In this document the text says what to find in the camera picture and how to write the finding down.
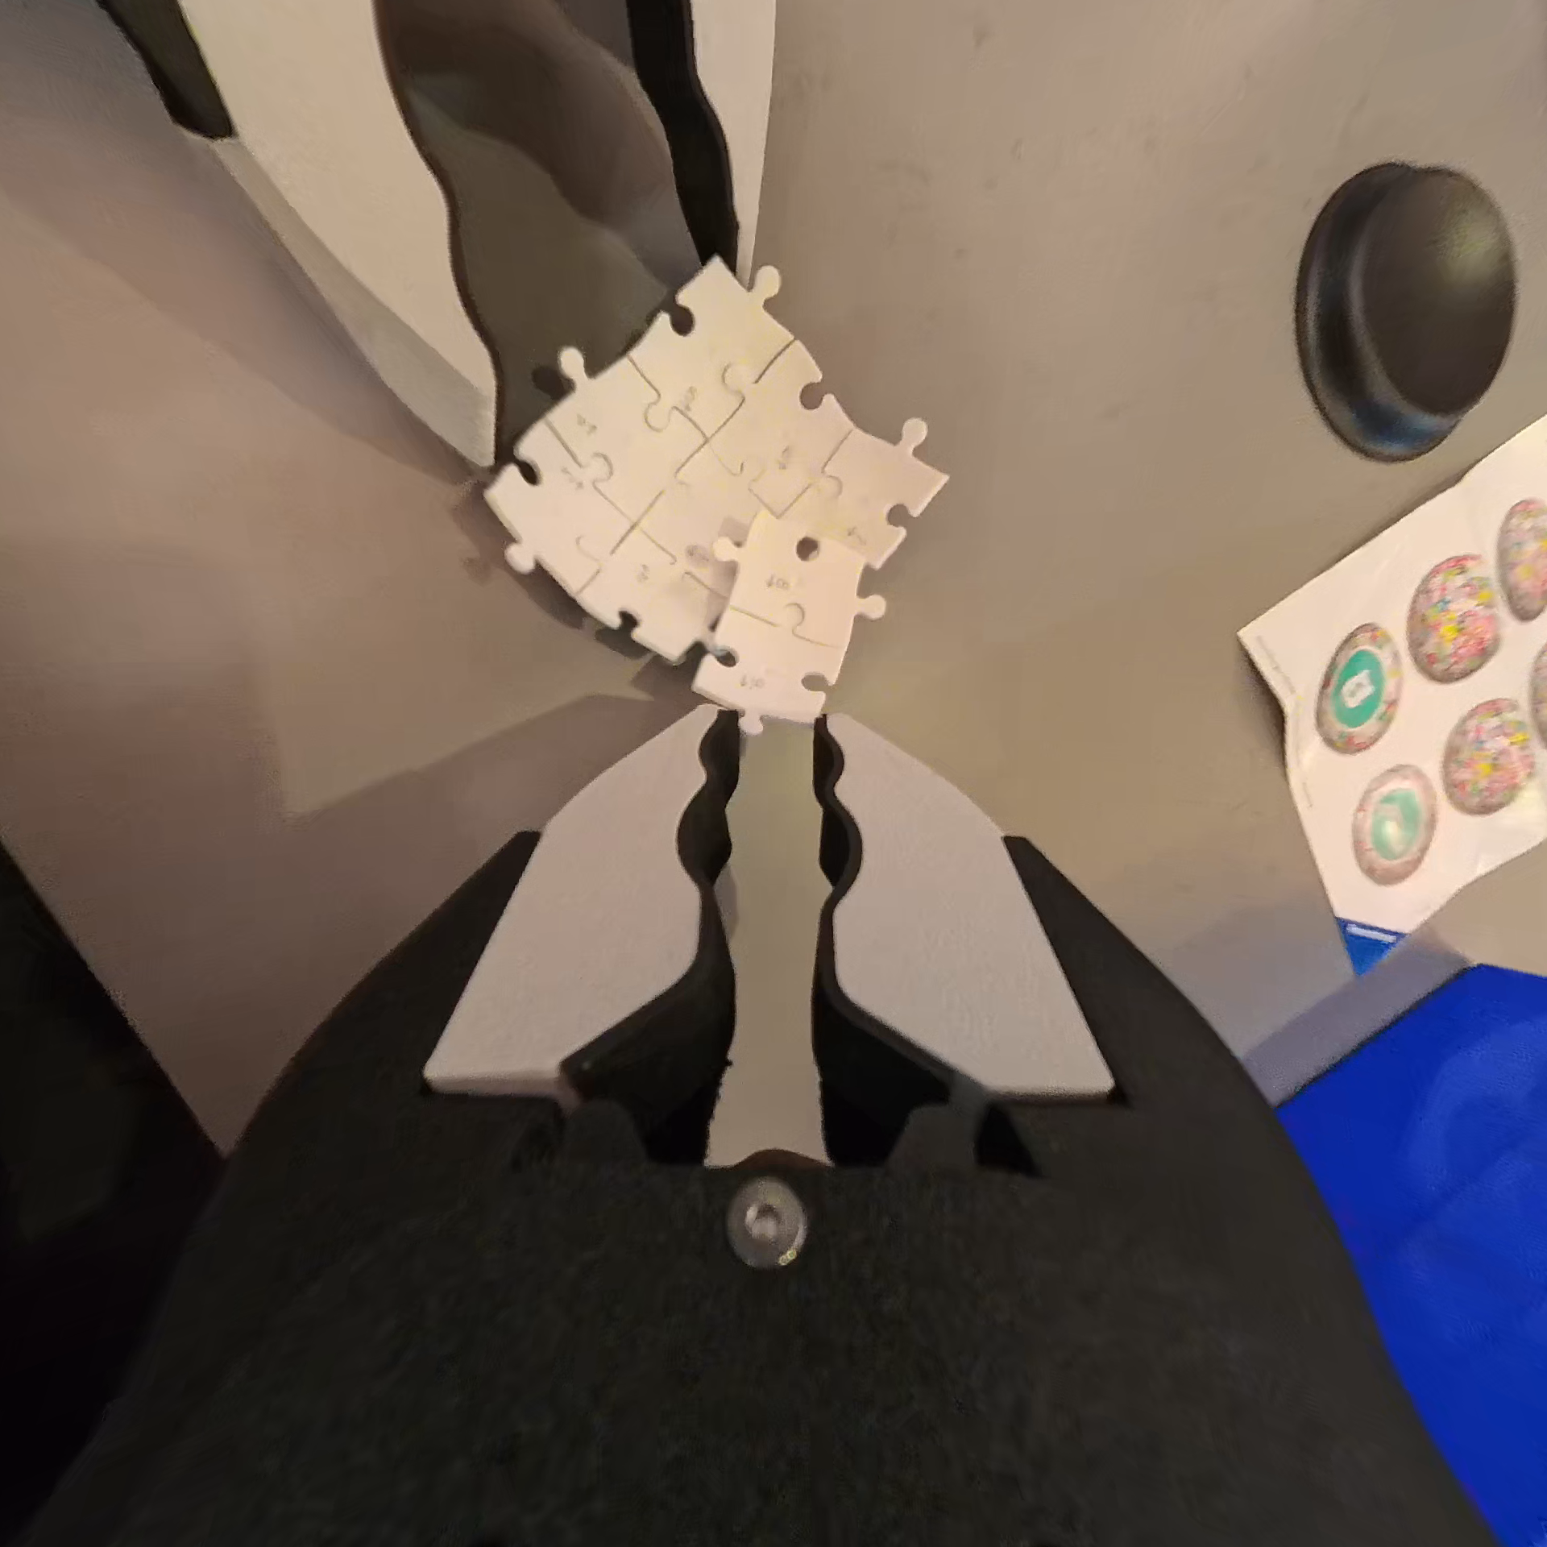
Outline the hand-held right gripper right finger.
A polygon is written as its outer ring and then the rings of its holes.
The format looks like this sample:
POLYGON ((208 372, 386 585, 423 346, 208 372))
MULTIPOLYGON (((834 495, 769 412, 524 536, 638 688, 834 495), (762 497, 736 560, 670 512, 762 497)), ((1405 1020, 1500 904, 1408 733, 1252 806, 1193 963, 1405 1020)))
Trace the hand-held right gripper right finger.
POLYGON ((1108 1099, 1114 1075, 999 825, 843 712, 815 723, 813 790, 828 1160, 882 1167, 918 1108, 942 1108, 972 1153, 994 1108, 1108 1099))

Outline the blue box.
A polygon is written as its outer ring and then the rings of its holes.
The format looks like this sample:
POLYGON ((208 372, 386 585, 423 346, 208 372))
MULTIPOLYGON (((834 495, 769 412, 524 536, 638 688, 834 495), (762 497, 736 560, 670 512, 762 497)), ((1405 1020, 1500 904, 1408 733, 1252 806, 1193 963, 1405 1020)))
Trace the blue box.
POLYGON ((1443 1458, 1543 1545, 1545 978, 1462 972, 1278 1116, 1443 1458))

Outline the joined white puzzle section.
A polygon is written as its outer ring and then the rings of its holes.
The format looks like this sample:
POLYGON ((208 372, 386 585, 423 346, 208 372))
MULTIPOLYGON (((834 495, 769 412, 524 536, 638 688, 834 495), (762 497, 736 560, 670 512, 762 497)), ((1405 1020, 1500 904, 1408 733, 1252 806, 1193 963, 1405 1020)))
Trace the joined white puzzle section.
POLYGON ((876 574, 904 526, 946 488, 922 456, 928 427, 861 429, 802 340, 777 316, 782 274, 747 283, 710 259, 638 340, 592 368, 568 346, 567 386, 515 443, 484 497, 515 574, 543 574, 607 629, 677 663, 707 650, 732 569, 718 536, 754 513, 793 515, 867 558, 876 574))

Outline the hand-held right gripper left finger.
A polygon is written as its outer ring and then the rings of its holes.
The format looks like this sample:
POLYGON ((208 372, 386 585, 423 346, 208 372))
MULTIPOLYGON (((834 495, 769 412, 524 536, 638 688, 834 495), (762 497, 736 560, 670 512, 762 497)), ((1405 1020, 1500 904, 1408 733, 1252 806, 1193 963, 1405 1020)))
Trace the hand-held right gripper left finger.
POLYGON ((624 1110, 655 1162, 705 1164, 736 979, 716 884, 742 729, 701 705, 543 827, 427 1062, 438 1095, 624 1110))

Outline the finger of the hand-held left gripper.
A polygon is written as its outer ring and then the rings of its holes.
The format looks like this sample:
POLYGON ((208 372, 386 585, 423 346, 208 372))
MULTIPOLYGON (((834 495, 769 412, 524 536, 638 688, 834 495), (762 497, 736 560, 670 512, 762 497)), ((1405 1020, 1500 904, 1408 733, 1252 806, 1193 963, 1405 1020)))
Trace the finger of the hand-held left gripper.
POLYGON ((469 464, 541 412, 530 373, 570 211, 517 110, 550 3, 198 1, 222 169, 390 392, 469 464))
POLYGON ((777 3, 627 1, 631 66, 659 119, 701 261, 754 270, 777 3))

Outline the white printed instruction sheet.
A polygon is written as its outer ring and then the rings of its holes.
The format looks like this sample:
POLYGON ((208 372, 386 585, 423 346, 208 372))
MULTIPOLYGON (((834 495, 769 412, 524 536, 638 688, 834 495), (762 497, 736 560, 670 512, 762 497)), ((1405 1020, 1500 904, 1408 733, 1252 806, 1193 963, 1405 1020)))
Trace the white printed instruction sheet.
POLYGON ((1344 937, 1545 839, 1545 420, 1239 629, 1344 937))

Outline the small joined puzzle pair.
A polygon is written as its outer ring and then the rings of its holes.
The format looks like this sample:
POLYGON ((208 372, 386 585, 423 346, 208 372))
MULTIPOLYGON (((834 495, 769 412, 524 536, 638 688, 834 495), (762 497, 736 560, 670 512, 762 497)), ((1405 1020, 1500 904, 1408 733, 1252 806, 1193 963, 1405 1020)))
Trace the small joined puzzle pair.
POLYGON ((856 620, 876 620, 885 609, 883 596, 861 593, 865 554, 766 510, 751 517, 743 537, 718 536, 712 554, 732 569, 731 591, 692 676, 694 690, 732 711, 745 736, 769 722, 813 723, 856 620))

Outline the black round desk grommet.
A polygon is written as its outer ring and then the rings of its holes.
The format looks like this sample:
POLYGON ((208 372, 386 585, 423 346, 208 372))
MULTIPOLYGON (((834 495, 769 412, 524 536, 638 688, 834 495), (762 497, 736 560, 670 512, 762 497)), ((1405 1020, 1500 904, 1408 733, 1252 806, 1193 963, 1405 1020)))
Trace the black round desk grommet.
POLYGON ((1515 243, 1460 169, 1382 162, 1336 186, 1309 226, 1294 342, 1318 414, 1392 464, 1443 442, 1491 388, 1515 327, 1515 243))

